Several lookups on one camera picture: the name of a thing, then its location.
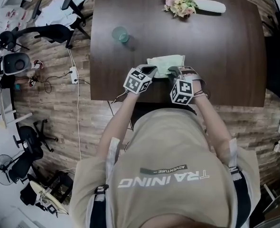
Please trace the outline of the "person's right hand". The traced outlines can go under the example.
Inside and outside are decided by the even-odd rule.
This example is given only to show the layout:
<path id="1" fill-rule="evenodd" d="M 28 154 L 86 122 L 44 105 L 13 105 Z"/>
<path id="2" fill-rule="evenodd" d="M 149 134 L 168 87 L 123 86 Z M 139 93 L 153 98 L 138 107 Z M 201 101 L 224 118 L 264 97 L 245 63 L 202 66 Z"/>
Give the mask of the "person's right hand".
<path id="1" fill-rule="evenodd" d="M 203 78 L 190 66 L 182 66 L 179 68 L 182 74 L 182 78 L 188 82 L 197 80 L 201 86 L 205 86 L 206 82 Z"/>

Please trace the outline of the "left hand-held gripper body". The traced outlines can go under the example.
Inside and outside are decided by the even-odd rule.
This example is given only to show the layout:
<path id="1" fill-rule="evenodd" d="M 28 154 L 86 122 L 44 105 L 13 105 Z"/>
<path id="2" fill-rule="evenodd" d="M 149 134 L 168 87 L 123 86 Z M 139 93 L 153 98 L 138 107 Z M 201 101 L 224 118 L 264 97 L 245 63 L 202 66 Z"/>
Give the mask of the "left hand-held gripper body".
<path id="1" fill-rule="evenodd" d="M 123 87 L 126 91 L 138 95 L 146 91 L 151 83 L 152 78 L 145 75 L 144 71 L 140 71 L 139 66 L 137 66 L 128 72 Z"/>

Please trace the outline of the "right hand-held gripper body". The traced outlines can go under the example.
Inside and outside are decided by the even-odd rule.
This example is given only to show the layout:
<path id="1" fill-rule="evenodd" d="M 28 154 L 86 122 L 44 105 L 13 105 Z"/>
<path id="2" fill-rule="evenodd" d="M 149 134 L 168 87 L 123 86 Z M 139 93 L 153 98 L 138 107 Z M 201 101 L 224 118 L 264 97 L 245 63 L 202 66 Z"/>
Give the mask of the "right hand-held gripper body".
<path id="1" fill-rule="evenodd" d="M 170 98 L 172 103 L 187 105 L 194 96 L 193 83 L 186 80 L 177 79 L 169 75 L 169 81 L 172 84 Z"/>

